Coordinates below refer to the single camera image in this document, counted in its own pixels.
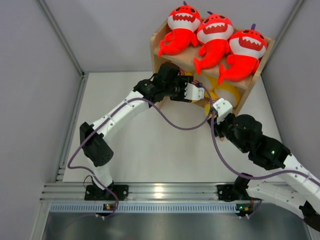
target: shark mouth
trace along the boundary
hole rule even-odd
[[[216,22],[206,26],[203,29],[204,34],[224,33],[228,29],[228,24],[224,22]]]
[[[260,51],[263,48],[263,44],[249,36],[239,37],[239,44],[243,48]]]
[[[196,20],[195,16],[188,13],[177,13],[172,16],[174,21],[188,21],[193,23]]]

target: table surface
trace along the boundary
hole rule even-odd
[[[151,72],[90,73],[72,139],[69,157],[80,144],[79,127],[98,120],[118,105],[142,79]],[[167,101],[163,113],[176,125],[193,127],[203,121],[205,111],[192,103]],[[262,123],[265,135],[280,140],[277,125],[262,80],[259,79],[247,98],[240,114],[252,115]],[[227,162],[237,171],[254,176],[267,171],[248,160],[227,140],[219,141],[219,149]],[[192,131],[181,131],[170,126],[155,109],[149,109],[113,138],[110,161],[111,175],[115,182],[199,183],[233,182],[236,175],[220,161],[211,138],[208,124]],[[74,159],[73,166],[89,167],[82,151]],[[83,182],[89,173],[82,169],[66,169],[64,182]],[[270,182],[282,182],[270,178]]]

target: gray wall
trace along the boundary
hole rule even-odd
[[[150,70],[150,38],[183,0],[46,0],[85,71]],[[187,0],[276,38],[297,0]]]
[[[279,130],[320,178],[320,1],[306,0],[267,65],[263,80]]]
[[[0,1],[0,239],[28,239],[79,76],[34,0]]]

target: shelf board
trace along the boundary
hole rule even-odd
[[[201,59],[201,57],[199,57],[199,55],[198,55],[199,48],[200,48],[200,46],[198,46],[198,47],[188,46],[183,52],[181,52],[181,53],[179,53],[177,55],[166,55],[166,54],[164,54],[164,55],[161,56],[161,58],[167,59],[167,60],[179,65],[182,68],[185,67],[186,69],[194,70],[195,69],[194,57],[197,57],[197,58]],[[154,48],[153,53],[155,55],[158,55],[159,50],[160,50],[160,47],[157,46],[156,48]],[[220,62],[220,64],[225,65],[227,68],[230,67],[227,64],[227,58],[226,57],[223,57],[223,59]],[[210,68],[210,69],[204,69],[204,70],[202,70],[202,73],[210,75],[210,76],[215,77],[215,78],[218,78],[219,77],[220,64],[218,64],[215,67]],[[226,82],[228,82],[228,83],[230,83],[230,84],[232,84],[232,85],[234,85],[234,86],[236,86],[238,88],[247,90],[249,88],[249,85],[252,82],[252,78],[253,78],[253,75],[251,74],[249,77],[245,78],[242,81],[234,82],[234,81],[227,81],[226,80]]]

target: shark teeth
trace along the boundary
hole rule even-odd
[[[252,37],[249,37],[249,36],[243,36],[242,37],[243,40],[246,40],[247,42],[250,42],[252,44],[258,44],[259,46],[261,45],[261,42],[252,38]]]
[[[176,16],[181,16],[181,17],[193,17],[191,14],[189,14],[189,13],[184,13],[184,12],[182,12],[182,13],[177,13]]]
[[[205,28],[209,29],[209,28],[212,28],[212,27],[215,27],[215,28],[216,27],[223,27],[224,25],[225,25],[224,22],[216,22],[216,23],[212,23],[212,24],[206,26]]]

